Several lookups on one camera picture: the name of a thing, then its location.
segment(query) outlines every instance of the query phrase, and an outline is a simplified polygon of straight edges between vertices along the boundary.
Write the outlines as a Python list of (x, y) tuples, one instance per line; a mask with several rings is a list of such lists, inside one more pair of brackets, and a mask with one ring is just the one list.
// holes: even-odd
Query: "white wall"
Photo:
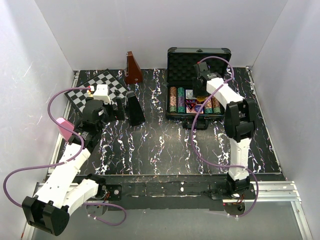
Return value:
[(287, 0), (35, 0), (73, 70), (166, 68), (170, 47), (229, 48), (252, 65)]
[[(0, 182), (21, 167), (50, 162), (58, 130), (49, 121), (47, 102), (70, 87), (73, 72), (33, 0), (0, 0)], [(54, 116), (66, 99), (53, 104)], [(8, 182), (12, 197), (22, 203), (47, 169), (17, 173)], [(20, 239), (26, 219), (22, 208), (0, 191), (0, 239)]]
[(253, 66), (253, 79), (284, 175), (296, 182), (320, 238), (320, 2), (289, 0)]

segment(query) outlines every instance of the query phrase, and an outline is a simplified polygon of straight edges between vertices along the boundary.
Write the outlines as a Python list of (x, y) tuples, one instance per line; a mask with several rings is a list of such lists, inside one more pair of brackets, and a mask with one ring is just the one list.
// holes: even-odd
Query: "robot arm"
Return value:
[(34, 196), (27, 196), (22, 203), (28, 224), (55, 236), (63, 232), (71, 214), (84, 202), (92, 197), (102, 198), (107, 193), (106, 180), (92, 174), (68, 192), (81, 166), (100, 142), (105, 124), (116, 119), (110, 105), (108, 86), (98, 85), (96, 91), (93, 94), (92, 92), (89, 92), (82, 119), (75, 126), (63, 118), (58, 120), (60, 124), (82, 136), (84, 149), (75, 159), (66, 162), (80, 150), (81, 143), (77, 137), (60, 129), (60, 133), (69, 143), (59, 161), (65, 164), (56, 166)]
[[(197, 79), (193, 82), (193, 92), (212, 94), (224, 80), (211, 73), (206, 62), (194, 66)], [(234, 92), (228, 84), (224, 84), (214, 95), (225, 109), (224, 129), (230, 139), (230, 165), (248, 167), (248, 155), (251, 139), (256, 129), (256, 106), (253, 99), (245, 99)], [(249, 188), (250, 178), (245, 168), (229, 168), (227, 174), (227, 190), (229, 193), (239, 193)]]

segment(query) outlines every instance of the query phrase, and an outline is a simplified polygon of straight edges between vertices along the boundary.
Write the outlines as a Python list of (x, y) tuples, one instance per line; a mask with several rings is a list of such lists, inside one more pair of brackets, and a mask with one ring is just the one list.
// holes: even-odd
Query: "table surface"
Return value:
[[(273, 147), (249, 75), (244, 67), (235, 68), (235, 80), (229, 86), (245, 98), (256, 101), (257, 130), (250, 144), (249, 168), (254, 173), (280, 173)], [(99, 70), (82, 70), (77, 86), (96, 76)], [(110, 70), (121, 83), (123, 70)], [(225, 168), (203, 164), (191, 147), (190, 130), (182, 128), (179, 120), (170, 120), (166, 112), (166, 69), (143, 69), (143, 82), (129, 85), (145, 113), (145, 123), (130, 126), (128, 121), (109, 123), (102, 140), (82, 166), (80, 175), (195, 175), (224, 174)], [(79, 118), (71, 107), (68, 120)], [(230, 141), (224, 131), (223, 120), (212, 121), (207, 130), (198, 130), (193, 140), (208, 161), (230, 164)], [(58, 159), (66, 143), (62, 141)]]

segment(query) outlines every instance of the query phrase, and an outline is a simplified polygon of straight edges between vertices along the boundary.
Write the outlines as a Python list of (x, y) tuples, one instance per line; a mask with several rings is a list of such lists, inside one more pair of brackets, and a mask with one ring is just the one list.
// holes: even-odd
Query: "checkered board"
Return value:
[[(99, 75), (94, 78), (86, 81), (82, 85), (78, 86), (79, 88), (87, 88), (89, 86), (96, 87), (98, 84), (107, 84), (109, 86), (109, 97), (113, 106), (113, 109), (117, 109), (116, 103), (116, 95), (115, 90), (120, 92), (118, 97), (121, 98), (122, 104), (125, 104), (126, 101), (126, 93), (128, 89), (123, 86), (114, 76), (111, 75), (109, 70), (105, 70), (101, 72)], [(66, 97), (70, 100), (72, 106), (78, 113), (82, 113), (86, 104), (86, 97), (88, 97), (88, 93), (86, 90), (73, 90), (65, 93)]]

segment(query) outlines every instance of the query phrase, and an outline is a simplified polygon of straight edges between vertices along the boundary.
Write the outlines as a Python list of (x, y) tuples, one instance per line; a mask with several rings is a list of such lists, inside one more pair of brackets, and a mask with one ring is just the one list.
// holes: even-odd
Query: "pink object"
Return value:
[[(75, 126), (69, 122), (68, 120), (64, 119), (63, 117), (59, 117), (57, 120), (56, 120), (59, 124), (61, 124), (62, 126), (64, 126), (65, 128), (73, 131)], [(60, 134), (62, 135), (62, 137), (68, 141), (70, 139), (70, 137), (72, 136), (72, 133), (63, 129), (62, 127), (58, 126), (59, 128), (59, 132)]]

